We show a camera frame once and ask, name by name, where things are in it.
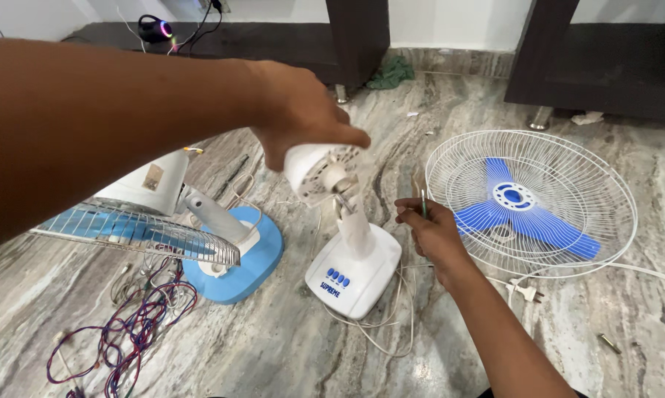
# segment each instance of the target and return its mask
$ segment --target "power socket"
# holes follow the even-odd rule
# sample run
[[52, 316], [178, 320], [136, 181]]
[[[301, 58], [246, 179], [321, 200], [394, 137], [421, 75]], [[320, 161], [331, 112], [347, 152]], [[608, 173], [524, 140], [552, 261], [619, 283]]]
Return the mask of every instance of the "power socket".
[[[197, 0], [200, 3], [200, 12], [203, 14], [207, 12], [207, 7], [209, 7], [209, 0]], [[227, 0], [219, 0], [220, 3], [222, 3], [222, 14], [225, 13], [231, 13], [232, 10], [229, 8], [229, 4], [227, 3]]]

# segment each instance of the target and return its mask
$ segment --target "hand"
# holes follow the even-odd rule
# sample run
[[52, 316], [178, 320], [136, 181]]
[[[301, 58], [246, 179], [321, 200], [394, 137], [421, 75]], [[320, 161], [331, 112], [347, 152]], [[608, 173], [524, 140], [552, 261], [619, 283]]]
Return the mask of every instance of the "hand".
[[308, 69], [273, 61], [250, 62], [249, 67], [262, 93], [252, 131], [264, 147], [268, 168], [283, 170], [286, 151], [298, 144], [369, 146], [369, 136], [349, 125], [347, 112]]
[[428, 257], [434, 263], [434, 272], [443, 286], [448, 286], [449, 274], [456, 264], [473, 264], [463, 246], [453, 212], [433, 200], [426, 200], [424, 220], [421, 198], [397, 199], [397, 224], [405, 222], [412, 228], [411, 237], [419, 256]]

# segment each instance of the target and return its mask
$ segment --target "metal cabinet leg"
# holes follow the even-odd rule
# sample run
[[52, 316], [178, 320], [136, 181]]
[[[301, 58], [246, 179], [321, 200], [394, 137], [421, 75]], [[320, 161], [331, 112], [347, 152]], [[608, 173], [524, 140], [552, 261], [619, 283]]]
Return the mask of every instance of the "metal cabinet leg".
[[549, 120], [552, 113], [553, 108], [550, 106], [540, 106], [533, 115], [529, 116], [526, 126], [532, 130], [544, 131], [549, 128]]
[[338, 104], [347, 104], [347, 90], [342, 84], [335, 85], [335, 94], [337, 95]]

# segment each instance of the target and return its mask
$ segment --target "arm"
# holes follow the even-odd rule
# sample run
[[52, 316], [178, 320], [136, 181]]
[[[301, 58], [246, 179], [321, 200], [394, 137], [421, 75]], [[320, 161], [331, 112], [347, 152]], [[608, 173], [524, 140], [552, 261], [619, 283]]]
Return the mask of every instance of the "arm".
[[398, 223], [411, 228], [420, 256], [434, 263], [438, 281], [458, 304], [496, 397], [566, 397], [576, 394], [539, 350], [496, 289], [473, 263], [456, 229], [453, 213], [427, 200], [399, 199]]
[[295, 144], [369, 146], [306, 69], [0, 39], [0, 243], [148, 161], [243, 127], [278, 171]]

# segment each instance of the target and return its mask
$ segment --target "marble floor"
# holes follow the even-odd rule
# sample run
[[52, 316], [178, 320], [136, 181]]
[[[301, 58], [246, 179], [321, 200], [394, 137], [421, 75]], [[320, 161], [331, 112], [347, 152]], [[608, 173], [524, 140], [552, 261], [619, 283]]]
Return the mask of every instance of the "marble floor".
[[[424, 166], [443, 140], [463, 132], [523, 128], [527, 107], [505, 104], [506, 80], [418, 73], [391, 91], [361, 90], [345, 105], [372, 136], [362, 167], [371, 222], [396, 237], [404, 264], [421, 264], [407, 227], [392, 220], [396, 198], [424, 185]], [[407, 117], [407, 113], [418, 116]], [[551, 134], [606, 159], [632, 190], [640, 223], [620, 262], [665, 273], [665, 124], [609, 116], [577, 126], [554, 120]], [[284, 178], [262, 165], [249, 131], [203, 143], [185, 182], [218, 202], [233, 199], [230, 184], [253, 168], [248, 199], [279, 225], [286, 242], [281, 263], [246, 300], [223, 306], [201, 300], [161, 334], [145, 355], [134, 397], [475, 397], [488, 387], [482, 363], [449, 294], [428, 268], [416, 268], [414, 345], [406, 357], [382, 354], [360, 330], [333, 320], [303, 282], [314, 245], [336, 233], [333, 211], [309, 209]], [[320, 232], [315, 234], [321, 216]], [[103, 324], [114, 311], [109, 286], [135, 253], [23, 235], [0, 247], [0, 397], [60, 397], [69, 385], [49, 384], [45, 365], [62, 329]], [[509, 279], [498, 270], [493, 276]], [[398, 281], [369, 320], [391, 310]], [[515, 297], [514, 311], [568, 382], [591, 397], [665, 397], [665, 282], [623, 269], [565, 280], [533, 280], [542, 304]], [[409, 314], [407, 300], [400, 315]], [[391, 350], [405, 350], [408, 318], [373, 329]], [[605, 333], [617, 355], [597, 338]], [[94, 362], [97, 333], [63, 352], [73, 370]], [[55, 361], [57, 376], [63, 367]], [[100, 396], [107, 368], [80, 380]]]

